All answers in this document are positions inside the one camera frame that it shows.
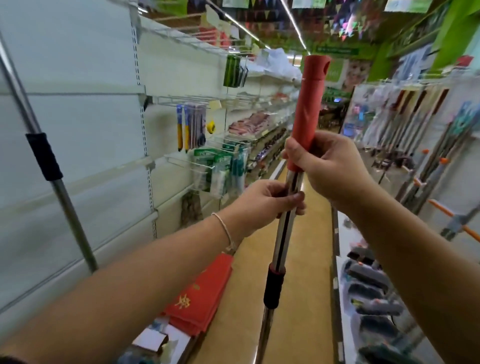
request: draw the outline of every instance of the person's left hand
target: person's left hand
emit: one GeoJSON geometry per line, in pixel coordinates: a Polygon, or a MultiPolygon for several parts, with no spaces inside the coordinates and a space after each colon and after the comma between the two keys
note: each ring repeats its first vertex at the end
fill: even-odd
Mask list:
{"type": "Polygon", "coordinates": [[[286,192],[285,183],[259,180],[252,183],[233,204],[218,212],[233,240],[239,243],[283,212],[296,210],[297,215],[304,215],[305,194],[299,192],[285,196],[286,192]]]}

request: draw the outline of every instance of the green pillar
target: green pillar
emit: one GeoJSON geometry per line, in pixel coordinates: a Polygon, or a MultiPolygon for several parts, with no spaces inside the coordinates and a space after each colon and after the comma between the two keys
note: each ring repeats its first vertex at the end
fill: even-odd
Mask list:
{"type": "Polygon", "coordinates": [[[462,56],[480,25],[480,18],[471,10],[479,7],[480,1],[453,0],[440,32],[433,44],[439,50],[431,73],[438,73],[443,67],[452,65],[462,56]]]}
{"type": "Polygon", "coordinates": [[[378,49],[377,55],[375,56],[372,68],[370,68],[367,82],[374,82],[388,78],[392,68],[392,61],[391,59],[387,58],[387,55],[390,52],[391,47],[392,43],[390,42],[382,43],[378,49]]]}

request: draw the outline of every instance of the store aisle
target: store aisle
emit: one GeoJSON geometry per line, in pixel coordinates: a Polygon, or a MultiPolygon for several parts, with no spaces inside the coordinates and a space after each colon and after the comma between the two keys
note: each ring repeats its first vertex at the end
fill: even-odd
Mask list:
{"type": "MultiPolygon", "coordinates": [[[[284,181],[286,169],[280,180],[284,181]]],[[[331,207],[305,180],[307,215],[297,217],[280,306],[264,364],[333,362],[330,309],[331,207]]],[[[244,240],[204,342],[189,364],[252,364],[264,309],[267,268],[278,221],[244,240]]]]}

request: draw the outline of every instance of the gold chinese character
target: gold chinese character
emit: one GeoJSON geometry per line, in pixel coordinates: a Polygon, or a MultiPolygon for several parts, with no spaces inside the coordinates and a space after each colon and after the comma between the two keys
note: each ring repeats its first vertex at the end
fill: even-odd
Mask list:
{"type": "Polygon", "coordinates": [[[175,306],[178,306],[180,310],[182,308],[187,308],[188,306],[190,306],[190,298],[187,297],[187,294],[184,294],[183,297],[180,296],[179,301],[175,304],[175,306]]]}

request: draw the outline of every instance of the hand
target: hand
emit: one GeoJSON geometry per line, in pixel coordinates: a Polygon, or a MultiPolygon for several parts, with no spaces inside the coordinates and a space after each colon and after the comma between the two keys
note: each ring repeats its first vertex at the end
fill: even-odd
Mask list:
{"type": "Polygon", "coordinates": [[[285,142],[282,157],[292,160],[308,175],[310,184],[341,211],[346,212],[378,186],[365,168],[357,147],[349,138],[317,131],[311,153],[293,138],[285,142]]]}
{"type": "Polygon", "coordinates": [[[295,209],[297,215],[304,215],[305,194],[299,192],[285,196],[286,191],[285,183],[260,180],[252,183],[233,204],[221,210],[218,214],[232,234],[232,239],[239,243],[271,223],[282,212],[295,209]]]}

